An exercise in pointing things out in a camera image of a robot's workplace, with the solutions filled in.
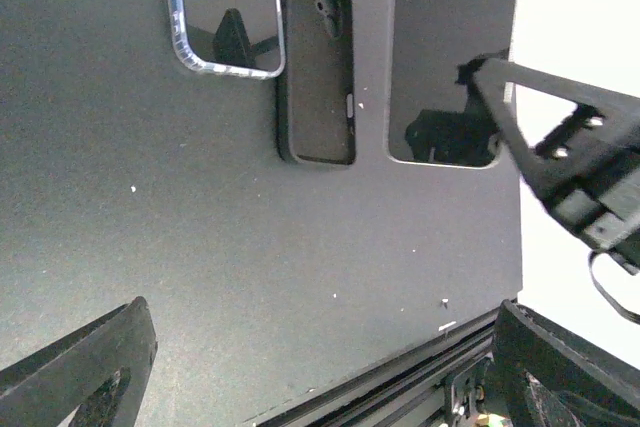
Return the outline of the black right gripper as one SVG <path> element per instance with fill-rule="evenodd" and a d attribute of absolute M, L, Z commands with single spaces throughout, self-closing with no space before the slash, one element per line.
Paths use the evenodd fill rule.
<path fill-rule="evenodd" d="M 594 253 L 639 270 L 639 99 L 499 58 L 458 66 L 457 82 L 490 113 L 535 197 Z M 529 147 L 504 100 L 514 83 L 597 111 L 576 111 L 549 135 L 549 159 Z"/>

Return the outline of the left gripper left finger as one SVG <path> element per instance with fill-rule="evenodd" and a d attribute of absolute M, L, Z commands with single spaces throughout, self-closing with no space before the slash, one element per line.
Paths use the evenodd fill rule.
<path fill-rule="evenodd" d="M 1 371 L 3 426 L 133 426 L 158 344 L 137 297 Z"/>

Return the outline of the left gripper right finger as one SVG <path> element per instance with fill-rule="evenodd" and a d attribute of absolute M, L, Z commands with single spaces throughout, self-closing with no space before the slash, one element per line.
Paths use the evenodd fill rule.
<path fill-rule="evenodd" d="M 532 309 L 494 324 L 492 412 L 514 426 L 637 426 L 639 370 Z"/>

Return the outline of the white smartphone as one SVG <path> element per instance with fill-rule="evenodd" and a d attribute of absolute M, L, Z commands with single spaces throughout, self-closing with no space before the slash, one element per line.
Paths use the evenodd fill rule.
<path fill-rule="evenodd" d="M 484 168 L 499 152 L 459 68 L 507 51 L 516 0 L 395 0 L 388 150 L 398 161 Z"/>

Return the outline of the blue smartphone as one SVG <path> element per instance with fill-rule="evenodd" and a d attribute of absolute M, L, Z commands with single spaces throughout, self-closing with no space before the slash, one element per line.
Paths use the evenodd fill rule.
<path fill-rule="evenodd" d="M 183 0 L 186 39 L 199 59 L 278 75 L 279 0 Z"/>

